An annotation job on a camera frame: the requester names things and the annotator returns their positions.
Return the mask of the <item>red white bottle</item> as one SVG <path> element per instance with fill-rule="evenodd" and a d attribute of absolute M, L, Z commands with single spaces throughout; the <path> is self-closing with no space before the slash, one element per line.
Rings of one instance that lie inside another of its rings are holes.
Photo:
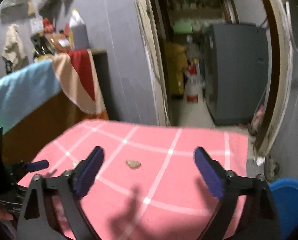
<path fill-rule="evenodd" d="M 199 78 L 196 63 L 197 61 L 193 60 L 185 71 L 185 75 L 187 77 L 185 85 L 186 101 L 192 103 L 198 103 Z"/>

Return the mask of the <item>grey refrigerator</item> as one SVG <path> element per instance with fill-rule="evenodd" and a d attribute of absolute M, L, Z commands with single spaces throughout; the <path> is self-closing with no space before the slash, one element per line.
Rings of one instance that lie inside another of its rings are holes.
<path fill-rule="evenodd" d="M 217 126 L 250 122 L 269 74 L 266 30 L 254 24 L 213 24 L 204 42 L 205 99 Z"/>

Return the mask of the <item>beige hanging cloth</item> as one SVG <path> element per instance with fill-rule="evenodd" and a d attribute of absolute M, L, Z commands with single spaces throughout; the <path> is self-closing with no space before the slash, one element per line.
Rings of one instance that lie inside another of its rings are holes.
<path fill-rule="evenodd" d="M 9 64 L 11 71 L 17 71 L 24 67 L 27 60 L 25 46 L 19 34 L 19 26 L 11 24 L 8 27 L 5 45 L 2 50 L 2 58 Z"/>

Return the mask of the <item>striped hanging towel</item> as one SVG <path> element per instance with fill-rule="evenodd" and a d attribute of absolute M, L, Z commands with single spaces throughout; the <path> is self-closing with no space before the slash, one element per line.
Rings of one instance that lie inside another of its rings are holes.
<path fill-rule="evenodd" d="M 104 50 L 60 53 L 0 79 L 0 127 L 5 133 L 56 96 L 82 118 L 108 119 L 93 57 Z"/>

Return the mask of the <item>pink checked tablecloth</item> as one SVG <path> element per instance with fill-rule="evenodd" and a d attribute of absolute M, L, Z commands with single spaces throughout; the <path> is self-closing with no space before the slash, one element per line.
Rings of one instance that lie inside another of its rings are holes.
<path fill-rule="evenodd" d="M 244 134 L 101 120 L 66 130 L 35 159 L 50 164 L 41 174 L 59 176 L 96 146 L 105 161 L 81 203 L 102 239 L 197 239 L 217 205 L 195 165 L 199 146 L 226 170 L 246 175 Z M 127 160 L 141 166 L 131 169 Z"/>

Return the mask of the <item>wooden door frame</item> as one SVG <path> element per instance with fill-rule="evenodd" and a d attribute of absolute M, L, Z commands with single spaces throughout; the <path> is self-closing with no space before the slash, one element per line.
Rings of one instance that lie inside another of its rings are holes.
<path fill-rule="evenodd" d="M 142 40 L 150 69 L 157 123 L 170 126 L 167 92 L 158 33 L 150 0 L 135 0 Z"/>

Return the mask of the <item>brown peanut shell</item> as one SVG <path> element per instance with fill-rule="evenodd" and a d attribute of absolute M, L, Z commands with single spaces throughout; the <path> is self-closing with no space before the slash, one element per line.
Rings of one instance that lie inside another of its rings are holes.
<path fill-rule="evenodd" d="M 141 163 L 136 160 L 127 160 L 126 165 L 131 169 L 137 169 L 141 166 Z"/>

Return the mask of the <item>blue trash bin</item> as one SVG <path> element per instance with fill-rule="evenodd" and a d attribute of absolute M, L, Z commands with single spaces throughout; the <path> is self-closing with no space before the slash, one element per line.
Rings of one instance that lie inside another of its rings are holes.
<path fill-rule="evenodd" d="M 283 178 L 269 188 L 278 212 L 281 239 L 288 239 L 298 226 L 298 180 Z"/>

